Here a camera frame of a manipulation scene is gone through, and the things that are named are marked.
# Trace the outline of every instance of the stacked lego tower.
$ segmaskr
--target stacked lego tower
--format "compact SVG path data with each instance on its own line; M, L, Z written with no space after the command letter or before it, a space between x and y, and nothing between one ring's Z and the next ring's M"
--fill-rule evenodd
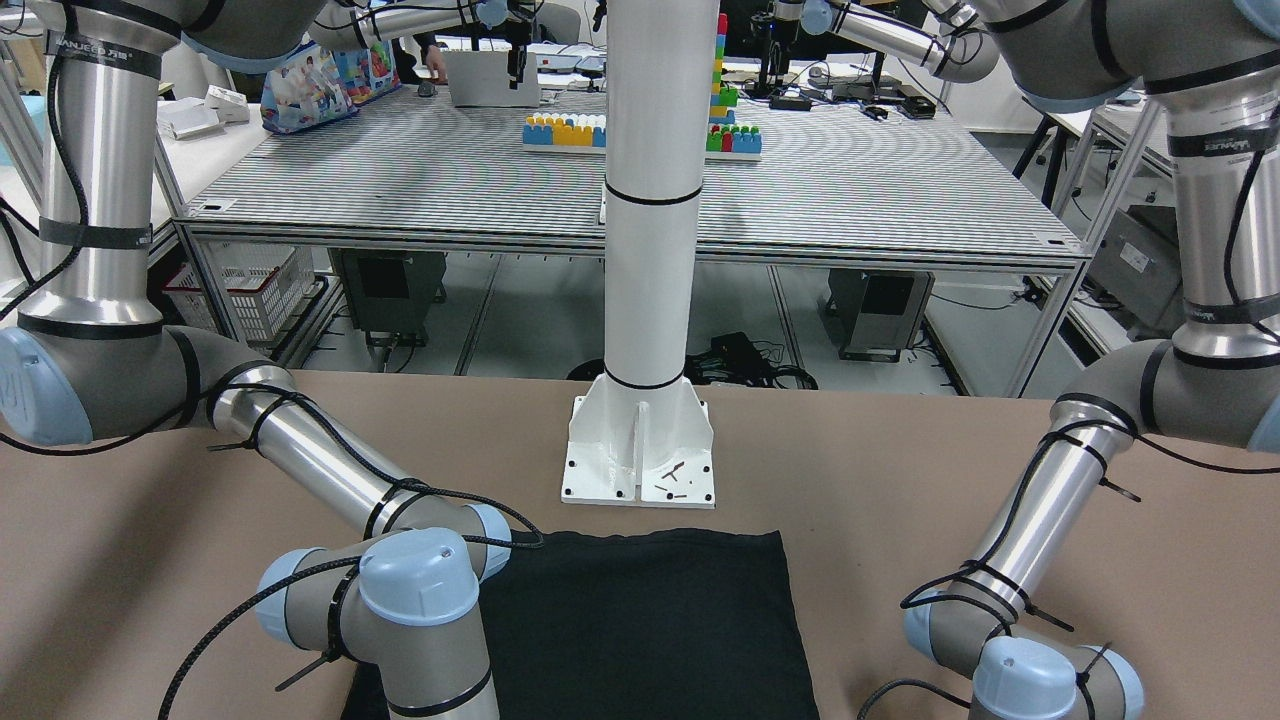
M736 124L737 88L723 83L727 31L728 15L721 15L716 65L712 70L707 156L718 160L759 160L764 151L760 128ZM599 154L604 152L607 138L604 115L536 113L525 118L521 142L526 150Z
M728 33L728 15L721 14L717 32L707 151L759 155L764 151L760 128L736 124L737 88L724 85L724 41Z

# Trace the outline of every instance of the tan tabletop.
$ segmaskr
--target tan tabletop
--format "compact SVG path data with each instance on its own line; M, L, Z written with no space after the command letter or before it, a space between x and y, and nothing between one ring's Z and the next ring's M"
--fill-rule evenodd
M562 505L563 382L300 373L301 386L404 468L492 495L545 530L782 530L823 717L852 717L899 676L968 682L902 638L897 602L954 569L1046 427L1037 401L703 388L716 427L714 511ZM0 717L155 716L173 670L282 552L358 530L251 452L212 433L49 460L0 450ZM1174 443L1197 457L1274 457ZM1115 641L1142 674L1147 717L1271 717L1280 637L1280 484L1135 448L1110 477L1144 500L1096 495L1036 596ZM1053 632L1037 620L1038 629ZM196 665L174 717L335 719L349 665L271 688L311 660L237 623ZM956 719L900 689L873 717Z

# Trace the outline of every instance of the plastic basket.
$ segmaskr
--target plastic basket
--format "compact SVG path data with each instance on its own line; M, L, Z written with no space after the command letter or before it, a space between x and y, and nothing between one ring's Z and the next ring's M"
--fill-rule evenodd
M223 242L210 247L210 256L221 268L223 286L247 341L274 340L315 282L308 249ZM179 268L165 283L164 293L177 305L184 323L216 332L195 268L187 264Z

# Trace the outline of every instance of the person's hand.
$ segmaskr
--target person's hand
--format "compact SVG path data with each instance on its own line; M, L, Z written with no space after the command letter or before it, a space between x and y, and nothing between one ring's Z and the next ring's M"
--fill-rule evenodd
M431 73L431 79L436 82L449 82L444 69L444 53L440 53L440 47L438 45L428 46L425 60L426 69Z

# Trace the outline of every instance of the chair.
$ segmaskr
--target chair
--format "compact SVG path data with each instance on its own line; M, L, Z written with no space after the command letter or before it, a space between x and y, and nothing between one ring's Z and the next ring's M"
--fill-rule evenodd
M580 37L582 37L582 14L573 8L545 3L538 10L535 41L573 45Z

